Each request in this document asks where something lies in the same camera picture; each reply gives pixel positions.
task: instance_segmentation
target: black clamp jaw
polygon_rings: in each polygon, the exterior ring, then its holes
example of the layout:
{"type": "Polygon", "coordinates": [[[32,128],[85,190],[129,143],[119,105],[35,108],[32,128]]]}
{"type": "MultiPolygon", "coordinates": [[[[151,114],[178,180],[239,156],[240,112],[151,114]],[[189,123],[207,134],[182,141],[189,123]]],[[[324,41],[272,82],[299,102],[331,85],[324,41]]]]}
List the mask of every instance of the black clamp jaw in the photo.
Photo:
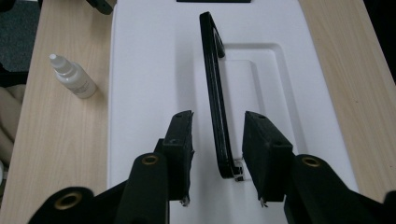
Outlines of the black clamp jaw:
{"type": "Polygon", "coordinates": [[[113,7],[106,0],[87,0],[87,2],[102,14],[110,15],[113,11],[113,7]]]}
{"type": "Polygon", "coordinates": [[[95,197],[86,188],[62,189],[29,223],[169,223],[169,201],[190,202],[191,124],[191,111],[175,114],[154,152],[135,159],[128,180],[95,197]]]}
{"type": "Polygon", "coordinates": [[[293,224],[396,223],[396,191],[378,203],[350,190],[324,160],[292,153],[265,116],[245,115],[242,151],[262,206],[283,202],[293,224]]]}

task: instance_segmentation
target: wooden table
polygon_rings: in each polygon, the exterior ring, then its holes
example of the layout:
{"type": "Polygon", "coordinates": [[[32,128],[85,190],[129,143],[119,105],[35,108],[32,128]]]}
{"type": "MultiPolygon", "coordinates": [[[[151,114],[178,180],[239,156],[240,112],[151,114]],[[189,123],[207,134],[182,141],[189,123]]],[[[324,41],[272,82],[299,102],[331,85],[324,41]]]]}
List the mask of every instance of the wooden table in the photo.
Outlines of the wooden table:
{"type": "MultiPolygon", "coordinates": [[[[362,0],[300,3],[360,192],[382,201],[396,189],[396,87],[367,11],[362,0]]],[[[106,189],[111,20],[86,1],[44,1],[0,223],[26,223],[59,189],[106,189]],[[72,95],[51,53],[79,62],[99,92],[72,95]]]]}

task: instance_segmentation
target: bottle cap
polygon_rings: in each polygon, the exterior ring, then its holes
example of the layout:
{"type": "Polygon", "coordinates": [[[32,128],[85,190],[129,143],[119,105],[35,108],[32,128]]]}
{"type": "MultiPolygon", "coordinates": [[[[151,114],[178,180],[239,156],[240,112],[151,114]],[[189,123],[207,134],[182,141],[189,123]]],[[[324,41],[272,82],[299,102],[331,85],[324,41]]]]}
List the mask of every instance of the bottle cap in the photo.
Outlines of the bottle cap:
{"type": "Polygon", "coordinates": [[[49,59],[50,59],[50,63],[52,64],[52,67],[60,75],[63,76],[68,75],[75,69],[73,64],[71,64],[69,61],[67,61],[66,58],[62,56],[51,54],[49,56],[49,59]]]}

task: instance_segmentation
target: plastic bottle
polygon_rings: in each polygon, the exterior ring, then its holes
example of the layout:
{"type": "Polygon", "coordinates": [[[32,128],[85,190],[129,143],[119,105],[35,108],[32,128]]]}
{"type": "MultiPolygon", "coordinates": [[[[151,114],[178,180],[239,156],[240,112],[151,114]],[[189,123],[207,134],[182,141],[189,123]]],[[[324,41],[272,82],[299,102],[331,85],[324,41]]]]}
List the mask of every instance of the plastic bottle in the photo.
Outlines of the plastic bottle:
{"type": "Polygon", "coordinates": [[[84,99],[95,93],[95,83],[78,63],[56,54],[51,54],[49,59],[58,80],[76,96],[84,99]]]}

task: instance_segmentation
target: white plastic tray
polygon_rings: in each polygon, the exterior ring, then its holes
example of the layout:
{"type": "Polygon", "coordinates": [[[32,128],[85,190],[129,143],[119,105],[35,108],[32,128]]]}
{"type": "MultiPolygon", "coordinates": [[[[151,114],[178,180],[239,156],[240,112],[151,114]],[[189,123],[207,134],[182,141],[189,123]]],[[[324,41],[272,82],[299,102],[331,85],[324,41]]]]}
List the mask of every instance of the white plastic tray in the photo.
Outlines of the white plastic tray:
{"type": "Polygon", "coordinates": [[[282,203],[261,208],[251,180],[220,177],[199,24],[206,11],[226,51],[219,63],[234,157],[242,156],[244,113],[251,110],[267,116],[295,154],[321,157],[357,190],[297,0],[119,0],[111,47],[108,186],[128,177],[137,156],[153,151],[174,114],[192,110],[191,204],[171,202],[171,223],[286,223],[282,203]]]}

